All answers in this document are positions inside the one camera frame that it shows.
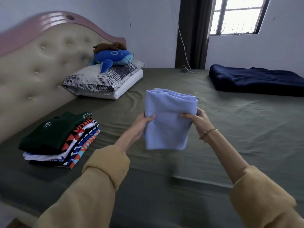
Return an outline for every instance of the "tufted headboard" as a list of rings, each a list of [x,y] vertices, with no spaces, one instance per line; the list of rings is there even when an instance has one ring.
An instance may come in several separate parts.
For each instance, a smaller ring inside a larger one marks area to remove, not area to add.
[[[0,142],[76,98],[63,80],[88,65],[93,46],[122,42],[65,11],[36,15],[0,34]]]

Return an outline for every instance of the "person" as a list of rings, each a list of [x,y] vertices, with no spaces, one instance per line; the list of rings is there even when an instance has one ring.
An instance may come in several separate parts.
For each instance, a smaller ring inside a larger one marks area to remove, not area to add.
[[[193,121],[200,138],[212,147],[226,170],[234,184],[230,200],[246,227],[304,227],[304,220],[294,210],[296,202],[292,196],[250,166],[203,110],[198,108],[197,115],[180,116]],[[40,216],[34,227],[108,227],[115,193],[129,168],[126,152],[155,117],[145,118],[141,113],[114,145],[95,150],[82,175]]]

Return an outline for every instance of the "lavender fabric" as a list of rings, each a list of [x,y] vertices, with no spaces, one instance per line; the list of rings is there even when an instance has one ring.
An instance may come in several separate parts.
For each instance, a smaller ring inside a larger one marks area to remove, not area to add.
[[[146,117],[156,114],[144,131],[146,149],[185,149],[191,120],[180,113],[196,115],[197,99],[166,89],[147,90]]]

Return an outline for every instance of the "blue whale plush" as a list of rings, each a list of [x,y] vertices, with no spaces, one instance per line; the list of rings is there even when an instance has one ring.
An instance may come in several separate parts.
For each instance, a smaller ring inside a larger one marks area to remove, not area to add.
[[[133,59],[130,51],[124,49],[118,50],[103,50],[94,54],[94,60],[89,65],[101,64],[101,73],[106,72],[112,65],[127,65]]]

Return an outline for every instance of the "cable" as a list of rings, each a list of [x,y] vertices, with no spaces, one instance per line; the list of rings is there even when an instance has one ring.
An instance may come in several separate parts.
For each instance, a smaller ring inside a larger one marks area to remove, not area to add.
[[[180,30],[179,30],[179,24],[177,25],[177,28],[178,28],[179,35],[180,35],[180,37],[181,37],[181,33],[180,33]],[[187,64],[188,64],[188,66],[189,66],[189,69],[191,69],[191,67],[190,67],[190,65],[189,65],[189,62],[188,62],[188,59],[187,59],[186,48],[185,48],[185,45],[184,45],[184,42],[183,42],[183,38],[182,38],[182,37],[181,37],[181,42],[183,43],[183,46],[184,46],[184,52],[185,52],[185,57],[186,57]],[[199,73],[198,70],[196,70],[197,72],[192,72],[192,71],[190,71],[190,70],[188,70],[188,71],[189,71],[190,73]]]

